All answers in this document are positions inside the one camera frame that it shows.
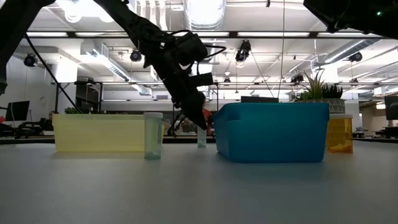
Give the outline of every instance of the plastic bin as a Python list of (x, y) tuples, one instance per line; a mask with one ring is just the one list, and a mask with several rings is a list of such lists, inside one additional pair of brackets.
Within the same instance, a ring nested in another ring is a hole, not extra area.
[(327, 103), (230, 103), (215, 115), (217, 150), (233, 162), (320, 162)]
[(326, 148), (328, 152), (353, 153), (353, 115), (331, 114)]
[(144, 152), (144, 117), (126, 114), (55, 114), (58, 152)]

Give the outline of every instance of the computer monitor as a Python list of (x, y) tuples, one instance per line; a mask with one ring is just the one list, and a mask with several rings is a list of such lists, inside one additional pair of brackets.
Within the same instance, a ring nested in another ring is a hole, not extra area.
[(259, 96), (241, 96), (242, 103), (279, 103), (278, 98), (259, 97)]
[(386, 104), (386, 118), (387, 120), (398, 119), (398, 96), (384, 97)]
[(29, 101), (8, 103), (6, 121), (26, 121)]

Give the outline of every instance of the plant pot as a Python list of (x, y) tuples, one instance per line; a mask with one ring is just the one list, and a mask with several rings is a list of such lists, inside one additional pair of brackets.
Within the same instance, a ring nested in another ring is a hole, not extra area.
[(328, 103), (330, 114), (344, 114), (346, 113), (346, 106), (342, 99), (316, 99), (316, 100), (303, 100), (299, 103)]

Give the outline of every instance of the ceiling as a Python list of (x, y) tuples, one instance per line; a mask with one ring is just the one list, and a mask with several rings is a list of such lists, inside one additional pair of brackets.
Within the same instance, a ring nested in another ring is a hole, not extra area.
[[(180, 30), (185, 28), (184, 11), (182, 0), (166, 1), (166, 24), (169, 30)], [(302, 0), (286, 0), (285, 11), (283, 1), (271, 1), (269, 8), (265, 7), (265, 1), (248, 0), (227, 0), (224, 14), (222, 30), (227, 31), (325, 31), (326, 27), (308, 10), (302, 6)], [(139, 2), (137, 11), (141, 10)], [(147, 15), (149, 15), (149, 5), (147, 5)], [(159, 11), (157, 11), (157, 20), (159, 21)], [(77, 23), (69, 23), (65, 19), (64, 10), (57, 3), (42, 9), (36, 20), (31, 25), (30, 31), (115, 31), (120, 30), (117, 23), (102, 22), (97, 17), (83, 17)], [(226, 54), (219, 54), (215, 58), (215, 64), (212, 71), (215, 74), (215, 80), (222, 82), (225, 72), (230, 72), (231, 81), (235, 82), (278, 82), (283, 76), (287, 81), (292, 76), (288, 73), (292, 68), (298, 65), (311, 55), (328, 54), (342, 45), (348, 43), (349, 39), (249, 39), (253, 55), (245, 61), (243, 68), (236, 68), (234, 54), (240, 46), (242, 39), (217, 39), (218, 45), (227, 47)], [(113, 77), (113, 74), (103, 65), (87, 61), (85, 55), (80, 55), (81, 43), (83, 39), (33, 39), (36, 46), (58, 47), (63, 51), (75, 57), (79, 62), (79, 74), (81, 76), (93, 77), (98, 81), (116, 81), (121, 80)], [(119, 64), (123, 69), (131, 72), (136, 80), (153, 82), (154, 79), (149, 75), (149, 69), (143, 69), (143, 61), (131, 62), (129, 54), (135, 46), (129, 39), (95, 39), (97, 45), (106, 45), (109, 51), (109, 57)], [(378, 68), (398, 61), (398, 51), (392, 50), (388, 54), (368, 60), (375, 55), (393, 49), (398, 45), (397, 40), (380, 40), (374, 45), (361, 51), (363, 60), (359, 65), (354, 62), (337, 62), (339, 79), (348, 81), (352, 77), (377, 70)], [(27, 46), (23, 40), (20, 46)], [(382, 78), (398, 76), (398, 70), (390, 70), (386, 73), (380, 73), (370, 76), (362, 82), (375, 82)]]

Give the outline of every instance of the desk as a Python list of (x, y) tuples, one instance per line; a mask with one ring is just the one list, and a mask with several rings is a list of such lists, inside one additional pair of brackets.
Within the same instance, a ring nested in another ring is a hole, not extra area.
[(215, 146), (142, 154), (0, 146), (0, 223), (397, 223), (395, 144), (354, 142), (318, 164), (233, 164)]

